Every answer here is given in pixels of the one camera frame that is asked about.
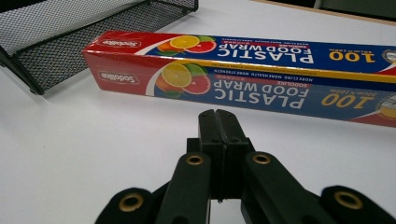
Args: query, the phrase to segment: citrus fruit image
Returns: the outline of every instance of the citrus fruit image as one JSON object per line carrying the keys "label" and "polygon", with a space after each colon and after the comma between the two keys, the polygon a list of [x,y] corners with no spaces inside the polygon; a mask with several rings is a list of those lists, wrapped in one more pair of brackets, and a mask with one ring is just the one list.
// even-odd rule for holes
{"label": "citrus fruit image", "polygon": [[212,36],[208,36],[208,35],[198,35],[197,37],[198,37],[200,42],[215,41],[216,40]]}
{"label": "citrus fruit image", "polygon": [[396,95],[388,98],[380,107],[381,114],[396,119]]}
{"label": "citrus fruit image", "polygon": [[180,87],[174,87],[172,85],[169,85],[165,79],[163,79],[163,76],[158,76],[155,85],[162,91],[174,91],[174,92],[179,92],[182,93],[183,89]]}
{"label": "citrus fruit image", "polygon": [[205,94],[210,90],[210,79],[207,76],[193,77],[189,86],[183,90],[190,94]]}
{"label": "citrus fruit image", "polygon": [[199,64],[196,63],[186,63],[184,64],[186,68],[190,71],[191,75],[193,77],[198,77],[198,76],[206,76],[207,71],[204,67],[202,67]]}
{"label": "citrus fruit image", "polygon": [[198,37],[194,35],[181,35],[170,41],[170,45],[176,49],[189,49],[200,43]]}
{"label": "citrus fruit image", "polygon": [[171,41],[167,41],[167,42],[165,42],[165,43],[159,45],[159,46],[157,47],[157,49],[158,49],[159,51],[175,51],[175,52],[181,52],[181,51],[183,51],[183,49],[177,49],[177,48],[172,47]]}
{"label": "citrus fruit image", "polygon": [[166,65],[161,76],[167,84],[173,87],[187,87],[192,80],[189,69],[179,63],[169,63]]}
{"label": "citrus fruit image", "polygon": [[215,48],[216,48],[215,41],[205,41],[205,42],[200,42],[198,45],[192,48],[186,49],[186,51],[189,53],[208,53]]}

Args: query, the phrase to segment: grapefruit slice image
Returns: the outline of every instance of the grapefruit slice image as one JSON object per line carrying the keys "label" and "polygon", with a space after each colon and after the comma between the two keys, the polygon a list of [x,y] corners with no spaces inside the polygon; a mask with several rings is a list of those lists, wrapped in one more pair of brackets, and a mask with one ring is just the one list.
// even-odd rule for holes
{"label": "grapefruit slice image", "polygon": [[207,76],[193,77],[190,85],[183,90],[195,95],[205,94],[210,90],[210,79]]}
{"label": "grapefruit slice image", "polygon": [[208,53],[216,48],[216,42],[214,41],[205,41],[200,42],[198,45],[186,49],[189,53]]}

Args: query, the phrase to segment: table surface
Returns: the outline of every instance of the table surface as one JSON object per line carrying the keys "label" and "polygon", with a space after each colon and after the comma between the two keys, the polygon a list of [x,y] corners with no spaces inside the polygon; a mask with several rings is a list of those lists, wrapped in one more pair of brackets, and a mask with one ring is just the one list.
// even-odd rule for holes
{"label": "table surface", "polygon": [[[200,0],[160,32],[396,45],[395,26],[247,0]],[[207,109],[235,113],[306,189],[347,186],[396,216],[394,128],[101,91],[89,70],[36,96],[1,67],[0,223],[93,223],[117,192],[157,189]],[[244,223],[239,202],[213,202],[211,223]]]}

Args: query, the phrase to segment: black mesh tray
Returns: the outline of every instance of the black mesh tray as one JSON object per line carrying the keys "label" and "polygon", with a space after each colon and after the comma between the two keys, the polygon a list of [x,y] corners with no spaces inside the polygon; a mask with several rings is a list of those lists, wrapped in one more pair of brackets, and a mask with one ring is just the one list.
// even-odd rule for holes
{"label": "black mesh tray", "polygon": [[198,0],[100,2],[0,3],[0,65],[42,95],[88,67],[81,51],[103,32],[154,32],[198,9]]}

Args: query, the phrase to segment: brand logo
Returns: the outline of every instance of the brand logo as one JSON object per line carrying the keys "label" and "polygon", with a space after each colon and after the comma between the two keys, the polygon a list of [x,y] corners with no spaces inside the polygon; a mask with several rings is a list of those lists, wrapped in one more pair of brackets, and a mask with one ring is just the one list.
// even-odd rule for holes
{"label": "brand logo", "polygon": [[102,40],[99,45],[112,46],[112,47],[129,47],[139,48],[142,43],[136,40]]}
{"label": "brand logo", "polygon": [[131,74],[99,72],[99,78],[105,81],[111,81],[120,84],[139,84],[137,77]]}

